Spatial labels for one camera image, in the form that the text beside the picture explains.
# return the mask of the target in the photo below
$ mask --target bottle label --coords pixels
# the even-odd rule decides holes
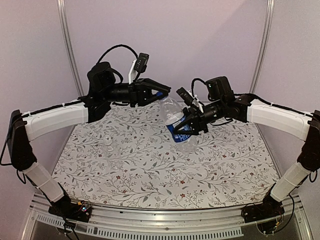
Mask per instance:
[[[183,118],[181,118],[180,120],[176,121],[175,123],[173,124],[170,124],[170,125],[167,125],[166,127],[168,128],[168,130],[170,131],[170,133],[172,134],[172,137],[173,137],[173,140],[176,142],[176,143],[181,143],[185,140],[188,140],[191,135],[187,135],[187,134],[174,134],[174,129],[175,127],[183,122],[184,120],[186,119],[186,116],[183,116]],[[191,127],[189,125],[184,125],[182,128],[180,128],[179,130],[182,130],[182,131],[190,131],[191,130]]]

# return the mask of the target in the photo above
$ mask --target floral pattern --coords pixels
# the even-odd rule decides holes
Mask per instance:
[[[279,179],[254,124],[209,125],[208,133],[193,136],[196,152],[185,156],[158,112],[156,103],[114,106],[102,120],[77,125],[53,178],[75,199],[157,209],[257,202]],[[117,158],[105,159],[105,135],[118,143]]]

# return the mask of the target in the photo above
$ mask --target clear plastic bottle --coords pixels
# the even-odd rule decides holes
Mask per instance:
[[[195,136],[173,134],[175,126],[186,118],[179,103],[171,97],[164,97],[159,100],[158,103],[160,106],[160,116],[171,132],[173,140],[176,142],[180,151],[185,155],[189,155],[192,152],[194,153],[197,148],[197,139]],[[185,125],[182,130],[188,131],[190,129],[189,125]]]
[[[110,136],[105,136],[102,139],[101,149],[103,151],[104,157],[108,162],[108,165],[112,170],[120,169],[123,165],[120,156],[120,147],[116,141],[114,141]]]

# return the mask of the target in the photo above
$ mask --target table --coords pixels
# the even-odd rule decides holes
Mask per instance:
[[[108,167],[101,138],[120,145],[118,170]],[[197,136],[185,157],[159,117],[157,103],[112,106],[106,116],[74,128],[53,171],[69,195],[95,204],[201,209],[260,201],[278,179],[255,124],[233,121]]]

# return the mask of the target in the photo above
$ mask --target transparent bottle on table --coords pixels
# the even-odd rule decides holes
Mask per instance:
[[[120,147],[109,135],[103,137],[101,149],[110,169],[117,170],[123,166],[122,160],[119,159]]]
[[[185,115],[179,103],[171,97],[164,97],[158,101],[160,106],[160,116],[164,121],[164,124],[172,134],[173,140],[176,142],[179,150],[188,156],[190,153],[194,153],[197,149],[197,139],[193,135],[188,134],[174,134],[173,130],[175,126],[185,120]],[[191,130],[189,125],[185,125],[181,130]]]

